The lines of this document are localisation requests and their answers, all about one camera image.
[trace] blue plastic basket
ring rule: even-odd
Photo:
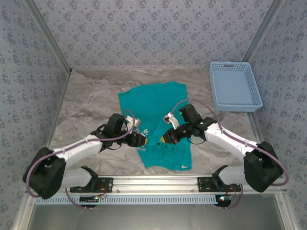
[[[209,74],[215,111],[255,112],[263,106],[248,62],[213,61]]]

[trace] teal t-shirt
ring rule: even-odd
[[[176,145],[161,142],[164,133],[172,128],[163,117],[187,97],[186,86],[176,82],[141,85],[119,94],[121,111],[131,110],[142,122],[140,133],[148,138],[145,146],[137,148],[145,167],[158,165],[170,170],[191,169],[190,143],[186,139]],[[186,104],[182,103],[174,112],[180,124],[184,120],[178,109]]]

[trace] metal edge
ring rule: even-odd
[[[62,66],[63,70],[66,72],[67,75],[70,74],[71,69],[67,60],[65,59],[57,41],[55,40],[54,36],[52,35],[50,29],[48,28],[43,15],[39,11],[36,3],[33,0],[24,0],[24,3],[29,10],[30,14],[32,15],[34,21],[36,22],[38,28],[40,29],[41,33],[45,37],[46,41],[48,42],[51,50],[53,51],[54,55],[58,59],[60,65]]]
[[[297,217],[295,216],[295,212],[292,207],[289,195],[287,193],[284,194],[279,193],[275,194],[275,198],[285,229],[300,230],[299,224],[297,222]]]
[[[131,67],[131,66],[124,66],[124,67],[76,67],[73,68],[74,71],[113,71],[113,70],[129,70],[129,71],[140,71],[140,70],[162,70],[162,69],[208,69],[210,68],[210,64],[207,67],[204,66],[159,66],[159,67]]]
[[[271,27],[276,15],[284,4],[285,0],[273,0],[267,13],[265,14],[260,26],[258,27],[253,39],[251,40],[248,49],[246,50],[242,61],[250,62],[255,55],[258,47],[263,41],[267,31]]]
[[[49,148],[49,146],[51,144],[54,132],[56,131],[57,123],[58,123],[58,120],[59,120],[59,115],[60,115],[60,112],[61,112],[61,108],[62,108],[62,105],[63,105],[63,100],[64,100],[64,97],[65,97],[65,93],[66,93],[66,90],[67,90],[67,86],[68,86],[68,82],[69,82],[70,77],[71,77],[71,75],[69,74],[69,76],[65,80],[64,88],[62,90],[62,94],[61,94],[61,97],[60,97],[60,100],[59,100],[59,104],[58,104],[58,107],[57,107],[56,115],[55,115],[54,120],[52,122],[50,133],[49,133],[48,139],[46,141],[46,146],[48,148]]]
[[[25,194],[17,215],[15,216],[15,221],[12,227],[12,230],[27,230],[30,223],[32,211],[34,208],[36,199],[31,197],[28,194]]]
[[[257,141],[262,142],[264,140],[264,136],[262,134],[256,113],[248,113],[248,119]],[[279,193],[275,194],[283,225],[286,230],[300,230],[289,195],[285,191],[280,190]]]
[[[140,175],[140,176],[114,176],[112,195],[195,195],[214,194],[222,195],[224,192],[199,192],[197,178],[206,175]],[[246,194],[259,194],[249,185],[244,186]],[[276,194],[286,192],[284,187],[269,187],[265,194]],[[82,195],[93,195],[94,193],[82,193]]]

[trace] patterned wallpaper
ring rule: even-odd
[[[36,0],[71,68],[240,61],[271,0]]]
[[[0,229],[9,230],[22,175],[46,143],[66,76],[23,1],[0,7]]]
[[[262,132],[291,175],[290,197],[307,229],[307,1],[287,0],[252,61]]]

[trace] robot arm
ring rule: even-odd
[[[34,168],[30,175],[30,187],[44,199],[52,197],[58,190],[64,188],[85,186],[94,188],[97,186],[98,175],[93,170],[85,166],[77,170],[69,170],[68,168],[85,157],[110,148],[114,142],[120,145],[127,144],[131,147],[145,145],[147,138],[133,131],[121,139],[97,141],[98,139],[117,138],[124,135],[127,131],[122,130],[123,125],[125,124],[130,130],[132,123],[133,119],[129,116],[125,118],[120,114],[113,114],[106,125],[98,127],[97,130],[80,141],[59,149],[48,149],[47,147],[40,149],[26,170],[23,181],[26,182],[31,167],[39,159],[60,151],[61,153],[41,161]],[[135,127],[138,127],[139,124],[139,119],[135,119]]]
[[[182,107],[179,111],[187,123],[181,126],[175,125],[169,129],[162,137],[163,142],[177,144],[182,138],[200,137],[205,141],[221,146],[238,157],[243,163],[243,166],[237,167],[224,165],[215,171],[213,180],[217,187],[221,188],[230,184],[248,184],[256,191],[263,192],[283,174],[282,168],[274,160],[247,145],[248,143],[257,146],[277,158],[273,147],[268,142],[250,141],[222,127],[222,130],[226,131],[227,134],[245,144],[239,143],[226,135],[212,118],[202,119],[191,104]],[[175,117],[170,114],[164,117],[168,124],[177,124],[178,122],[174,119]]]

